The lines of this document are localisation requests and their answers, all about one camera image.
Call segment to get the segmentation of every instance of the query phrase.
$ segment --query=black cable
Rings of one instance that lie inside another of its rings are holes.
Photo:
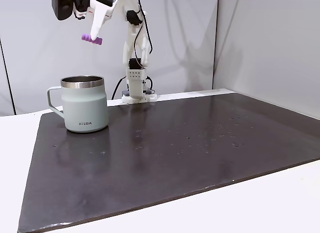
[[[143,66],[143,65],[139,62],[139,60],[138,60],[137,51],[136,51],[136,42],[137,42],[138,36],[139,36],[139,34],[140,34],[140,32],[141,32],[141,30],[142,30],[143,27],[144,27],[144,24],[141,25],[141,28],[140,28],[138,34],[136,34],[135,39],[134,39],[134,54],[135,54],[135,59],[136,59],[136,62],[139,64],[139,66],[140,66],[142,69],[144,69],[144,66]]]
[[[15,106],[15,102],[14,102],[14,96],[13,96],[12,90],[11,90],[11,85],[10,85],[10,82],[9,82],[9,75],[8,75],[7,65],[6,65],[6,61],[5,61],[5,54],[4,54],[4,50],[3,50],[3,48],[2,48],[1,39],[0,39],[0,48],[1,48],[1,53],[2,53],[2,57],[3,57],[3,64],[4,64],[4,70],[5,70],[6,80],[7,80],[7,82],[8,82],[8,86],[9,86],[9,93],[10,93],[10,97],[11,97],[11,103],[12,103],[13,113],[14,113],[14,115],[16,115],[16,114],[17,114],[17,112],[16,112],[16,106]]]
[[[149,30],[148,30],[147,19],[146,19],[146,16],[145,16],[144,11],[142,10],[141,1],[138,0],[138,2],[139,2],[140,11],[141,11],[141,13],[142,13],[142,16],[143,16],[143,19],[144,19],[144,22],[145,22],[146,33],[148,34],[148,39],[149,39],[150,46],[151,46],[151,50],[150,50],[150,53],[149,53],[149,54],[151,54],[151,52],[153,51],[154,48],[153,48],[153,46],[152,46],[152,42],[151,42],[151,39],[150,39],[150,34],[149,34]]]
[[[113,92],[113,95],[112,95],[112,100],[115,99],[115,95],[116,95],[116,92],[117,92],[117,90],[118,90],[118,87],[119,87],[120,83],[122,82],[122,80],[123,80],[124,78],[126,78],[126,77],[121,78],[121,79],[119,80],[118,84],[116,85],[116,87],[115,87],[115,89],[114,89],[114,92]]]
[[[147,76],[146,79],[150,81],[150,83],[151,83],[150,90],[152,90],[152,87],[154,86],[154,83],[152,82],[152,79],[149,76]]]

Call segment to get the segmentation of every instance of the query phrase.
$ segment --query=dark table surface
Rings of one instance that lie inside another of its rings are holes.
[[[109,127],[41,117],[18,232],[95,221],[320,158],[320,121],[237,93],[109,107]]]

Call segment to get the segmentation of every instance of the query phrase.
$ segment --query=mug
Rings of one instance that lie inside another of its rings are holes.
[[[62,90],[63,113],[51,104],[50,91]],[[63,78],[61,86],[47,90],[49,108],[64,119],[65,127],[76,133],[99,131],[108,125],[105,80],[101,76]]]

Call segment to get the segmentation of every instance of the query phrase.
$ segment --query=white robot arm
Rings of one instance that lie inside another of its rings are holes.
[[[87,13],[93,14],[91,32],[83,34],[82,40],[101,45],[103,40],[98,37],[99,32],[102,25],[112,18],[118,2],[122,3],[123,18],[128,21],[128,36],[123,47],[128,91],[124,91],[122,101],[127,104],[156,101],[157,95],[146,87],[146,80],[150,79],[146,67],[152,45],[146,21],[147,13],[142,10],[140,0],[52,0],[52,7],[61,21],[72,13],[78,20],[85,19]],[[136,47],[140,49],[140,58],[137,56]]]

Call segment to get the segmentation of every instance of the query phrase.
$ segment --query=wire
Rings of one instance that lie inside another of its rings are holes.
[[[151,50],[150,50],[150,53],[149,53],[149,54],[151,54],[154,48],[153,48],[153,46],[152,46],[152,42],[151,42],[151,39],[150,39],[150,34],[149,34],[149,30],[148,30],[147,19],[146,19],[146,16],[145,16],[144,11],[142,10],[141,1],[138,0],[138,3],[139,3],[140,11],[141,11],[141,13],[142,13],[142,16],[143,16],[143,19],[144,19],[144,22],[145,22],[146,33],[148,34],[148,39],[149,39],[150,46],[151,46]]]
[[[137,51],[136,51],[136,42],[137,42],[138,36],[139,36],[139,34],[140,34],[140,32],[141,32],[141,30],[142,30],[143,27],[144,27],[144,24],[141,25],[141,28],[140,28],[138,34],[136,34],[135,39],[134,39],[134,44],[133,44],[133,45],[134,45],[135,59],[136,59],[136,62],[137,62],[137,63],[139,64],[139,66],[141,67],[141,69],[144,69],[144,66],[143,66],[143,65],[139,62],[139,60],[138,60]]]
[[[150,90],[152,90],[152,87],[154,86],[152,79],[149,76],[147,76],[146,79],[150,81],[150,83],[151,83]]]
[[[118,87],[119,87],[120,83],[122,82],[122,80],[123,80],[124,78],[126,78],[126,77],[121,78],[121,79],[119,80],[118,84],[116,85],[116,87],[115,87],[115,89],[114,89],[114,92],[113,92],[113,95],[112,95],[112,100],[115,99],[115,95],[116,95],[116,92],[117,92],[117,90],[118,90]]]

